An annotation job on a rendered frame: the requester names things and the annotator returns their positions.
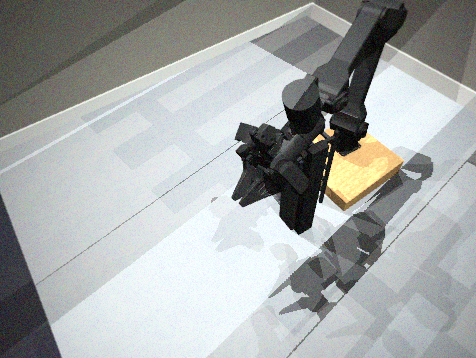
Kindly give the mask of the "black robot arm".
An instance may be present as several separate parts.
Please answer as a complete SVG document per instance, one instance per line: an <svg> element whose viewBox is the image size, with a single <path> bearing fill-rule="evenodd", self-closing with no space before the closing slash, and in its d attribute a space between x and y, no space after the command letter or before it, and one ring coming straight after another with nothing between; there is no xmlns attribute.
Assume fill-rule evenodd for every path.
<svg viewBox="0 0 476 358"><path fill-rule="evenodd" d="M361 148L358 141L366 137L369 126L364 104L368 90L385 43L402 27L406 16L404 3L362 0L356 19L330 61L284 87L282 101L289 120L284 126L295 130L309 146L324 132L324 111L332 114L330 129L340 132L335 150L344 157ZM251 145L256 152L258 147L269 148L266 154L273 158L283 133L278 130L275 134L275 127L268 124L258 128L240 122L235 140Z"/></svg>

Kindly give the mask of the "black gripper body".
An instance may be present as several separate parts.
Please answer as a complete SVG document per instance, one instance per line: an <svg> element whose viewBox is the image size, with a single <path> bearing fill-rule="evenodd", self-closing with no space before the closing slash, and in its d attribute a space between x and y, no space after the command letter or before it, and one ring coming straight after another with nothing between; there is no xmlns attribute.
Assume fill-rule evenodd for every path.
<svg viewBox="0 0 476 358"><path fill-rule="evenodd" d="M305 151L308 145L292 128L283 126L281 129L275 129L275 134L278 130L284 131L284 137L273 158L266 154L269 148L266 150L258 147L256 152L248 144L241 144L235 152L241 158L247 159L256 169L258 165L267 169L283 187L289 183L291 190L301 196L309 186L309 179L294 162L299 157L305 158L308 155Z"/></svg>

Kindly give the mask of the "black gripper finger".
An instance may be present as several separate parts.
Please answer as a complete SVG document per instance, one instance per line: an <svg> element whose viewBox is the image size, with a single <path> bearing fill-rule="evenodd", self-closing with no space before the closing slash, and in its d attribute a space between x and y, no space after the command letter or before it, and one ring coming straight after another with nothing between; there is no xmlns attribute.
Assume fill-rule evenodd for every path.
<svg viewBox="0 0 476 358"><path fill-rule="evenodd" d="M267 169L258 165L257 177L239 201L239 205L245 207L280 192L286 192L286 189Z"/></svg>
<svg viewBox="0 0 476 358"><path fill-rule="evenodd" d="M241 160L243 162L243 172L231 196L234 201L243 197L257 177L257 169L247 159L242 157Z"/></svg>

